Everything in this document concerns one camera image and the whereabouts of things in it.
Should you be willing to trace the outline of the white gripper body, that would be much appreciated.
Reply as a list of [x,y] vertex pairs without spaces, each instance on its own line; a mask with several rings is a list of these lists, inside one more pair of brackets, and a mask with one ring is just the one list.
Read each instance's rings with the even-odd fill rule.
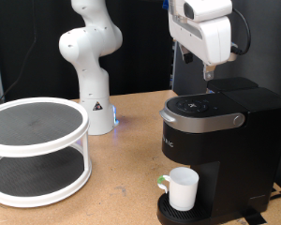
[[209,66],[225,63],[230,56],[231,28],[224,16],[205,22],[182,22],[169,16],[171,36]]

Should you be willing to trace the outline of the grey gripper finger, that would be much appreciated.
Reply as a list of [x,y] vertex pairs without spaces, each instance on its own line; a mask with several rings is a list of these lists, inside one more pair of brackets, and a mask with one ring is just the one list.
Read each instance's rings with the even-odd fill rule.
[[193,53],[188,50],[185,46],[182,44],[179,44],[179,48],[182,54],[182,58],[186,64],[189,64],[193,61]]
[[214,78],[215,66],[209,66],[207,64],[203,64],[203,79],[205,81],[210,81]]

